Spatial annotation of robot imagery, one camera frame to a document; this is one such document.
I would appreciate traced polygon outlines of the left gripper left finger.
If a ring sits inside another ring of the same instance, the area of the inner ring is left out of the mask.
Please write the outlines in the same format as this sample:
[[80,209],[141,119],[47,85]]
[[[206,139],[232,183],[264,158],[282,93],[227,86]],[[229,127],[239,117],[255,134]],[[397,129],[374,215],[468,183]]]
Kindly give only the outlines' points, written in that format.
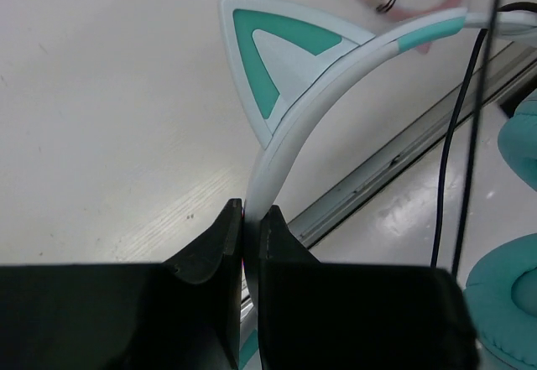
[[242,202],[162,263],[5,265],[4,369],[235,369]]

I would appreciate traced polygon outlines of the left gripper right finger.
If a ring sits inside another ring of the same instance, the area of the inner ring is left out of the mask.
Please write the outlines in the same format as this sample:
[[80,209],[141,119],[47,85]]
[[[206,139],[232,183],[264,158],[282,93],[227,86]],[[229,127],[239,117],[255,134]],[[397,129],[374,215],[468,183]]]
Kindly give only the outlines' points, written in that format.
[[441,268],[323,263],[273,206],[261,223],[258,344],[265,369],[475,369],[477,333]]

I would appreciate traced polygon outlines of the teal cat-ear headphones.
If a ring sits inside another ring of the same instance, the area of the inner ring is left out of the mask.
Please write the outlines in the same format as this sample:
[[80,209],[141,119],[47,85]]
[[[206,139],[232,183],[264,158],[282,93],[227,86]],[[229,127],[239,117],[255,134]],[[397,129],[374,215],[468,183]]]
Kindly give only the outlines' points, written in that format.
[[259,245],[260,223],[320,120],[382,63],[464,28],[478,29],[444,135],[430,255],[431,263],[437,264],[451,142],[487,37],[488,16],[449,8],[376,35],[329,13],[283,0],[221,0],[220,20],[235,87],[261,146],[244,207],[244,270],[252,301],[258,300],[253,254]]

